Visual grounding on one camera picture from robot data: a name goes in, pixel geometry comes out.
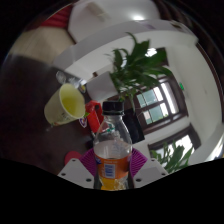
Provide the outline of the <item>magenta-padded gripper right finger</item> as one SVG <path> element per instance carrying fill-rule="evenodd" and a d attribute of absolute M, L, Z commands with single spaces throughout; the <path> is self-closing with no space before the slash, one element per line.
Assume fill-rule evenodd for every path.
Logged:
<path fill-rule="evenodd" d="M 167 175 L 155 158 L 147 158 L 137 149 L 132 150 L 128 176 L 130 189 L 141 188 Z"/>

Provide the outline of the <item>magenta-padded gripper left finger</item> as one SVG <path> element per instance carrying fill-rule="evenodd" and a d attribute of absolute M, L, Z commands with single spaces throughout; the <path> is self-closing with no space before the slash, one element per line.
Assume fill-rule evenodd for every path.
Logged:
<path fill-rule="evenodd" d="M 93 189 L 97 166 L 92 149 L 83 155 L 70 151 L 65 155 L 64 167 L 58 176 L 78 186 Z"/>

